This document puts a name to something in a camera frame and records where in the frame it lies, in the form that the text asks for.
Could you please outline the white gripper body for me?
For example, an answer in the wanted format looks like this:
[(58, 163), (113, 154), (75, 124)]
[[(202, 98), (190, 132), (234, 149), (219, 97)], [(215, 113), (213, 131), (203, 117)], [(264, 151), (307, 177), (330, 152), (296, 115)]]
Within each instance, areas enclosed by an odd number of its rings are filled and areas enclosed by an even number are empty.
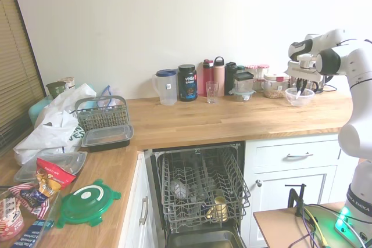
[(317, 80), (317, 70), (311, 61), (295, 62), (290, 60), (284, 73), (304, 80)]

